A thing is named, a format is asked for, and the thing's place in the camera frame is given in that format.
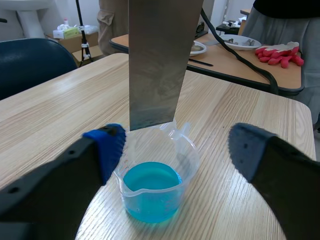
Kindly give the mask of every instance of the white sink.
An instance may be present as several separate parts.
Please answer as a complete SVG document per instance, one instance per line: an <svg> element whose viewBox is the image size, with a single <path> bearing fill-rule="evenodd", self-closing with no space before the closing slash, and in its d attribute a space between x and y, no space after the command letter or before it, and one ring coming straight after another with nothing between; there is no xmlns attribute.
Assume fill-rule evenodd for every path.
<svg viewBox="0 0 320 240"><path fill-rule="evenodd" d="M0 9L17 11L26 38L44 38L37 10L47 9L54 0L0 0Z"/></svg>
<svg viewBox="0 0 320 240"><path fill-rule="evenodd" d="M0 9L34 11L49 8L52 0L0 0Z"/></svg>

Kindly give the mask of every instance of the red glove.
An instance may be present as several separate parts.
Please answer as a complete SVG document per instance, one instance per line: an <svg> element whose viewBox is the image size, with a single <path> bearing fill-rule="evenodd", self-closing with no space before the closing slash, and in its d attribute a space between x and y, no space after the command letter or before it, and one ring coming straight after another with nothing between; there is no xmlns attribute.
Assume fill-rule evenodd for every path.
<svg viewBox="0 0 320 240"><path fill-rule="evenodd" d="M269 65L280 63L281 67L286 69L289 66L289 61L298 66L304 64L304 60L297 55L298 50L299 43L291 41L288 44L261 46L255 50L255 55L262 63L268 63Z"/></svg>

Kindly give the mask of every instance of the blue liquid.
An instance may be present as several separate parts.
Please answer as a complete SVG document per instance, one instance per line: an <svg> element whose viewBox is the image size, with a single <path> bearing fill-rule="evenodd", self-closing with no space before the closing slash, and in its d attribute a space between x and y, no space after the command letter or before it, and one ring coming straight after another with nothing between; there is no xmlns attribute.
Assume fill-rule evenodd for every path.
<svg viewBox="0 0 320 240"><path fill-rule="evenodd" d="M179 185L182 180L170 166L160 162L144 162L131 168L123 178L131 191L139 189L162 190ZM163 193L142 193L127 197L127 211L136 219L159 223L171 218L179 207L179 189Z"/></svg>

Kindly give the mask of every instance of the tripod stand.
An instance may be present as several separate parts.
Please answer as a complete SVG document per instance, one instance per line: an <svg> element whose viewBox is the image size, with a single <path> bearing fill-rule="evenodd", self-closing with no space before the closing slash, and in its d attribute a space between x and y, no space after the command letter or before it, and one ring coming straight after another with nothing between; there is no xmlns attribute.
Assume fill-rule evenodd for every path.
<svg viewBox="0 0 320 240"><path fill-rule="evenodd" d="M76 2L76 8L77 8L77 11L78 11L78 15L79 15L79 21L80 21L79 29L80 29L81 34L82 34L81 62L80 62L80 65L79 65L79 68L80 68L82 66L82 64L84 63L85 58L88 57L90 59L91 63L93 62L93 59L91 57L90 50L89 50L89 44L88 44L87 39L86 39L85 26L84 26L84 23L82 22L82 16L81 16L79 0L75 0L75 2Z"/></svg>

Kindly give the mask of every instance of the person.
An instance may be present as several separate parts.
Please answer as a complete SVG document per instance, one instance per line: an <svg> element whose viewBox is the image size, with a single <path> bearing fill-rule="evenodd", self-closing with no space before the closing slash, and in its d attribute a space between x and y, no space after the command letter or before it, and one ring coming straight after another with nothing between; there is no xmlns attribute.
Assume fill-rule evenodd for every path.
<svg viewBox="0 0 320 240"><path fill-rule="evenodd" d="M126 35L128 27L128 0L99 0L100 11L98 43L105 56L119 53L109 43L113 38Z"/></svg>
<svg viewBox="0 0 320 240"><path fill-rule="evenodd" d="M264 45L299 43L304 90L293 99L310 108L314 128L320 112L319 10L319 0L255 0L242 33Z"/></svg>

